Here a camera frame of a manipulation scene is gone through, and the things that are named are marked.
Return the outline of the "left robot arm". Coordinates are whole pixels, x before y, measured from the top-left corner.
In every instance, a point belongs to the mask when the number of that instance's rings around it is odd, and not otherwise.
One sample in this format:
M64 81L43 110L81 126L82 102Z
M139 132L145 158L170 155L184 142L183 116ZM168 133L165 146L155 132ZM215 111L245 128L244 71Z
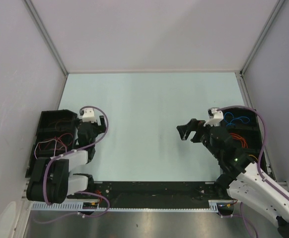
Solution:
M63 203L69 192L70 161L91 162L95 155L95 144L100 142L108 132L108 117L100 116L97 122L82 122L77 129L78 148L74 148L52 158L36 160L26 190L30 201L45 202L48 205Z

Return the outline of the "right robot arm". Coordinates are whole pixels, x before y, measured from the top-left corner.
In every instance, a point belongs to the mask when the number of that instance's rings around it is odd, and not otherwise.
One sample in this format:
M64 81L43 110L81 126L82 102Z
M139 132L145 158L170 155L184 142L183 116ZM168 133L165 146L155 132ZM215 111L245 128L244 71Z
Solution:
M176 127L182 140L193 131L193 143L202 143L217 159L222 175L217 179L215 194L220 199L231 197L252 208L289 238L289 192L269 177L221 126L191 119Z

